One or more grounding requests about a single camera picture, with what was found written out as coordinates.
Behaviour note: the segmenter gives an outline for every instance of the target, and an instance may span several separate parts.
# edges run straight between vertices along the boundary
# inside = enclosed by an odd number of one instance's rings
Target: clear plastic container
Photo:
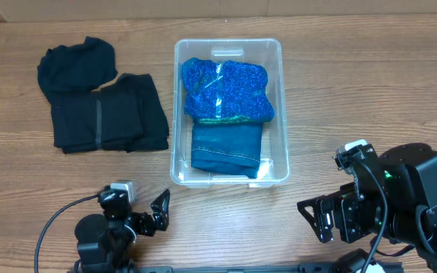
[[[261,163],[257,179],[240,175],[216,174],[191,167],[191,131],[193,121],[184,113],[187,91],[181,79],[181,66],[190,58],[212,61],[241,61],[262,65],[268,73],[266,95],[275,117],[264,123]],[[282,72],[281,44],[275,39],[182,39],[174,47],[173,140],[171,179],[189,188],[207,188],[216,184],[248,184],[270,187],[290,176],[285,85]]]

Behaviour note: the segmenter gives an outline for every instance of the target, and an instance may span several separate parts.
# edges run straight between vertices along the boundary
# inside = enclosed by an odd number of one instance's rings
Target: clothing pile
[[[193,119],[192,167],[257,178],[263,123],[275,114],[264,67],[192,58],[181,71],[184,111]]]
[[[64,153],[168,148],[168,122],[150,75],[122,74],[92,92],[117,74],[114,48],[97,38],[42,58],[38,83],[52,105],[54,145]]]

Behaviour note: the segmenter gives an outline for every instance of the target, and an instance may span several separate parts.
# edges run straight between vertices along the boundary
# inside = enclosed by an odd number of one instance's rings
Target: wooden table
[[[282,44],[291,179],[269,189],[189,190],[169,177],[170,151],[64,155],[53,144],[50,107],[36,81],[46,49],[110,42],[120,73],[150,73],[171,125],[174,44],[183,38],[274,37]],[[437,149],[437,15],[104,20],[0,24],[0,272],[31,272],[43,225],[67,203],[121,178],[138,185],[137,211],[171,189],[166,232],[141,237],[140,265],[175,268],[295,265],[335,260],[351,245],[320,243],[296,202],[351,181],[330,159],[365,138],[378,152],[410,142]],[[41,272],[66,272],[78,259],[74,226],[100,213],[87,202],[61,215],[41,250]],[[402,246],[380,249],[394,252]],[[410,272],[427,271],[410,253]]]

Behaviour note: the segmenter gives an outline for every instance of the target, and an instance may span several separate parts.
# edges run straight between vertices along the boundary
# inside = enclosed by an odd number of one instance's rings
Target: black cloth
[[[114,79],[114,56],[107,42],[87,37],[42,58],[39,85],[52,105],[54,145],[64,153],[168,148],[168,122],[150,75],[123,74],[91,92]]]

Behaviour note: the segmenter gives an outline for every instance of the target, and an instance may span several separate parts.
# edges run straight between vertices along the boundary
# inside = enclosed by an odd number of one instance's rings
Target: blue glitter fabric
[[[191,58],[181,73],[187,90],[185,114],[197,123],[259,123],[274,117],[266,96],[267,72],[260,65]]]

